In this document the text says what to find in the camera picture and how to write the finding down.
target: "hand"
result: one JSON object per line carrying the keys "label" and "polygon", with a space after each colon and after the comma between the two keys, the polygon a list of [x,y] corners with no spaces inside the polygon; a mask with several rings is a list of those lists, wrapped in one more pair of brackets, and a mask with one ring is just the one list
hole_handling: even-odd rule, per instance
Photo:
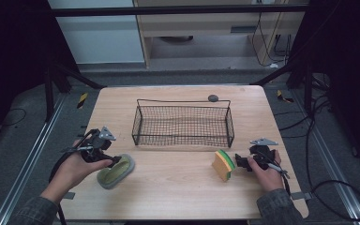
{"label": "hand", "polygon": [[[280,164],[280,157],[277,150],[275,150],[275,161]],[[275,189],[281,189],[283,187],[282,177],[279,172],[272,168],[268,168],[267,170],[263,170],[260,168],[259,164],[255,161],[255,159],[248,157],[247,162],[250,167],[254,171],[259,180],[259,183],[262,185],[262,188],[269,192]]]}
{"label": "hand", "polygon": [[87,175],[101,170],[112,163],[109,159],[87,163],[83,160],[81,153],[73,153],[61,164],[53,180],[40,194],[40,197],[59,204],[64,195],[70,189],[79,185]]}

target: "yellow object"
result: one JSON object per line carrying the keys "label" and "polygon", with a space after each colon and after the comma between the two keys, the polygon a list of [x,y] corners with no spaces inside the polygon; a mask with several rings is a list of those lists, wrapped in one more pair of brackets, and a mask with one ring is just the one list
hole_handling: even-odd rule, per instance
{"label": "yellow object", "polygon": [[216,151],[215,161],[212,163],[212,166],[223,181],[228,181],[231,177],[231,171],[235,169],[235,165],[230,157],[221,149]]}

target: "black wire basket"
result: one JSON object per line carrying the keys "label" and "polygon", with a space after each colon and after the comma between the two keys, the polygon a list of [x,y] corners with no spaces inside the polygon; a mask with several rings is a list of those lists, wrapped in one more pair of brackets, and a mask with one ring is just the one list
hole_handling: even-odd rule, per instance
{"label": "black wire basket", "polygon": [[138,99],[132,130],[136,145],[201,144],[231,147],[229,100],[161,101]]}

